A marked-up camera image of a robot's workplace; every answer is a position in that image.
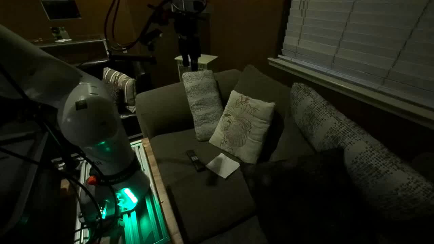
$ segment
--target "red button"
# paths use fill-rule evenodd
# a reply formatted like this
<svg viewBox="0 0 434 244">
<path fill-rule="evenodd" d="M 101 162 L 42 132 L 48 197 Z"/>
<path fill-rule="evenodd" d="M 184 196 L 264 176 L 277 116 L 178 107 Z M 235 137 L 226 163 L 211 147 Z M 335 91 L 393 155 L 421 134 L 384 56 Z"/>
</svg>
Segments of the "red button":
<svg viewBox="0 0 434 244">
<path fill-rule="evenodd" d="M 87 179 L 87 183 L 88 183 L 89 185 L 96 185 L 96 184 L 98 184 L 98 179 L 97 179 L 94 175 L 91 175 L 91 176 Z"/>
</svg>

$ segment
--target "patterned pillow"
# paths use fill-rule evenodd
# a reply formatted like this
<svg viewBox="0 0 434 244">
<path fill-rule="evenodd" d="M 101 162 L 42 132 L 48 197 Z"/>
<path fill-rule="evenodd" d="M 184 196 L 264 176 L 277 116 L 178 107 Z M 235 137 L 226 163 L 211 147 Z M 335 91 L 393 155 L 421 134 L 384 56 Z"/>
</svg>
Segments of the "patterned pillow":
<svg viewBox="0 0 434 244">
<path fill-rule="evenodd" d="M 312 88 L 294 83 L 291 110 L 317 151 L 345 149 L 349 175 L 384 217 L 398 220 L 434 213 L 433 185 Z"/>
<path fill-rule="evenodd" d="M 119 71 L 105 67 L 102 74 L 102 80 L 105 83 L 114 84 L 124 92 L 123 102 L 126 105 L 128 106 L 135 105 L 135 96 L 137 95 L 136 87 L 135 87 L 135 81 L 136 81 L 135 79 Z"/>
<path fill-rule="evenodd" d="M 246 163 L 255 164 L 275 105 L 232 91 L 210 143 Z"/>
<path fill-rule="evenodd" d="M 217 82 L 211 70 L 182 74 L 198 141 L 208 141 L 223 113 Z"/>
</svg>

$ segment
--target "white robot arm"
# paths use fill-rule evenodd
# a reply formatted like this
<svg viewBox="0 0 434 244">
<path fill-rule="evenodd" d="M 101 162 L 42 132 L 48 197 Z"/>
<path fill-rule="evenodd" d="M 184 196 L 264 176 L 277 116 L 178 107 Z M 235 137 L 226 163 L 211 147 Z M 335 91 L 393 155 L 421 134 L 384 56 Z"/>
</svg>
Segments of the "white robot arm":
<svg viewBox="0 0 434 244">
<path fill-rule="evenodd" d="M 129 188 L 137 199 L 149 189 L 149 179 L 132 167 L 132 151 L 117 109 L 101 80 L 45 53 L 0 25 L 0 64 L 33 101 L 58 109 L 62 134 L 98 164 L 105 176 L 116 180 L 115 191 Z M 0 73 L 0 96 L 18 99 L 19 93 Z M 87 185 L 97 192 L 95 185 Z M 95 196 L 103 201 L 105 196 Z M 92 204 L 82 195 L 83 208 Z"/>
</svg>

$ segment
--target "wooden table edge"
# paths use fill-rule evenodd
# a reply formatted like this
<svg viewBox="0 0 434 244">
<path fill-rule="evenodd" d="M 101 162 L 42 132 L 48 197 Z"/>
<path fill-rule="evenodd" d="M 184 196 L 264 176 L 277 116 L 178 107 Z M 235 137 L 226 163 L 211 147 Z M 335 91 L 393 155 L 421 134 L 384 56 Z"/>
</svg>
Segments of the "wooden table edge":
<svg viewBox="0 0 434 244">
<path fill-rule="evenodd" d="M 151 144 L 148 138 L 142 139 L 143 147 L 145 148 L 146 157 L 149 161 L 149 168 L 151 169 L 151 175 L 155 182 L 155 188 L 157 189 L 157 197 L 160 202 L 166 227 L 169 232 L 169 236 L 172 244 L 184 244 L 181 234 L 179 232 L 178 224 L 176 223 L 175 215 L 173 214 L 172 206 L 167 196 L 166 187 L 163 185 L 160 171 L 158 169 L 157 161 L 154 157 Z"/>
</svg>

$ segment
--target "white blinds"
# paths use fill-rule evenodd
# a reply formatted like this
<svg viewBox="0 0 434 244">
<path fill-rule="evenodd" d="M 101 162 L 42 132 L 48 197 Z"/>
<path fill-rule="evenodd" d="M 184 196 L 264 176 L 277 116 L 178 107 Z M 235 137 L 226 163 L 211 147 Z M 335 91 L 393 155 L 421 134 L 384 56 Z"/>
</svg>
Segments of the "white blinds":
<svg viewBox="0 0 434 244">
<path fill-rule="evenodd" d="M 434 108 L 431 0 L 293 0 L 282 59 Z"/>
</svg>

